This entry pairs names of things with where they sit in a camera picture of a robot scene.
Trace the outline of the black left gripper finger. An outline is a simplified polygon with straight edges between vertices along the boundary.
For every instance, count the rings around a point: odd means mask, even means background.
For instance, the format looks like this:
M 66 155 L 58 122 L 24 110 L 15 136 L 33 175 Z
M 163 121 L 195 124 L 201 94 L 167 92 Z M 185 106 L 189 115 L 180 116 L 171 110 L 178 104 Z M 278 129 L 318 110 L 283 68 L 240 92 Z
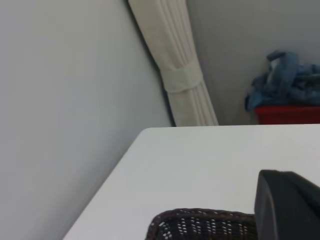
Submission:
M 254 215 L 260 240 L 318 240 L 320 188 L 292 171 L 261 170 Z

